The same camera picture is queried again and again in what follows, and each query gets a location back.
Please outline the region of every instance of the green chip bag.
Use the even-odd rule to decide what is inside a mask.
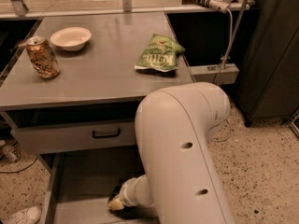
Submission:
[[[135,69],[155,69],[162,72],[177,70],[177,55],[183,51],[185,48],[169,37],[154,34]]]

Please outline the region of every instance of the open drawer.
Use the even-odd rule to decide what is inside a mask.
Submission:
[[[57,154],[39,223],[158,224],[154,209],[119,217],[107,208],[114,188],[143,174],[137,146]]]
[[[135,144],[133,119],[18,128],[11,133],[27,152],[35,154]]]

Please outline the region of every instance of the white bowl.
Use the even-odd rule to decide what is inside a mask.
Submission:
[[[85,28],[69,27],[54,33],[50,37],[50,42],[64,50],[77,51],[84,48],[91,37],[91,32]]]

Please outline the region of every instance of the kitchen counter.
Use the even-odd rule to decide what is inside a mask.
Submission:
[[[0,88],[1,111],[141,100],[151,91],[192,82],[182,57],[171,75],[134,69],[153,34],[174,37],[163,12],[47,17],[36,35],[50,39],[74,26],[92,32],[87,46],[77,52],[54,48],[61,74],[51,80],[39,77],[23,52]]]

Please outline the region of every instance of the terrazzo floor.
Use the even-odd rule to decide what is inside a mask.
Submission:
[[[280,120],[259,121],[245,127],[234,101],[228,123],[209,142],[209,148],[235,223],[298,223],[297,136]],[[42,206],[50,180],[43,165],[34,162],[35,156],[17,148],[22,155],[17,163],[0,160],[0,217],[31,205]],[[4,174],[33,162],[22,172]]]

